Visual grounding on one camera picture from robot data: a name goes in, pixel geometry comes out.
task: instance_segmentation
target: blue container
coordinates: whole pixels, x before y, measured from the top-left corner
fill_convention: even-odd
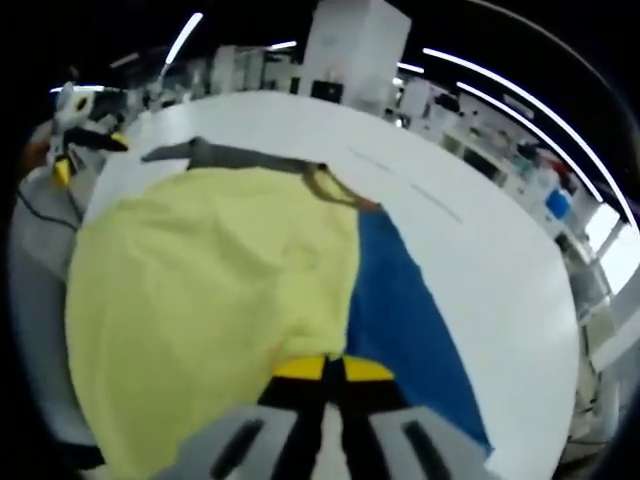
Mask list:
[[[549,197],[547,198],[546,205],[553,216],[558,220],[562,220],[564,217],[566,217],[571,210],[569,196],[560,189],[555,189],[553,192],[551,192],[551,195],[549,195]]]

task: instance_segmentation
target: window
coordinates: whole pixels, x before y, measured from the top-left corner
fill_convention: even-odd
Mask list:
[[[640,237],[625,225],[618,238],[600,260],[612,293],[615,295],[627,284],[640,265]]]
[[[609,205],[606,203],[600,205],[585,228],[585,232],[589,236],[589,245],[594,252],[600,250],[619,218],[618,212]]]

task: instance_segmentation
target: yellow cloth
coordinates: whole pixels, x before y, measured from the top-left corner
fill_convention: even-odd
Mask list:
[[[255,403],[279,365],[346,343],[356,210],[296,175],[194,170],[83,228],[67,296],[71,374],[116,479]]]

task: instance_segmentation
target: ceiling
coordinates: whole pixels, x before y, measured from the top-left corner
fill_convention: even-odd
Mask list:
[[[423,47],[431,47],[471,60],[520,85],[572,125],[607,165],[623,192],[640,203],[640,160],[630,140],[630,125],[614,94],[573,55],[522,22],[469,1],[388,1],[413,19],[403,61],[423,66],[426,77],[443,84],[460,80],[497,98],[504,93],[494,82],[421,53]],[[638,76],[632,71],[637,69],[626,61],[629,47],[637,44],[631,41],[636,25],[630,6],[618,0],[608,1],[609,9],[603,9],[602,3],[589,6],[580,0],[489,1],[534,21],[569,44],[615,85],[615,95],[622,96],[625,108],[640,107],[640,91],[635,89]],[[267,45],[295,39],[296,55],[302,60],[315,4],[316,0],[272,0],[248,8],[244,2],[214,0],[184,1],[173,7],[157,6],[151,0],[105,2],[100,9],[77,12],[82,20],[74,30],[57,36],[62,48],[56,50],[61,63],[56,81],[65,79],[64,65],[73,64],[84,83],[123,85],[122,75],[109,64],[141,52],[159,66],[196,10],[205,17],[180,58],[212,56],[220,44]],[[57,8],[54,14],[64,12]],[[604,182],[586,154],[553,122],[536,117],[535,123],[590,178]],[[619,208],[610,194],[604,195]]]

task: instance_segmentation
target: blue cloth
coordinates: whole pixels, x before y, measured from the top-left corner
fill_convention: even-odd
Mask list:
[[[420,268],[386,213],[361,213],[358,222],[347,354],[386,366],[409,404],[433,409],[489,453],[471,383]]]

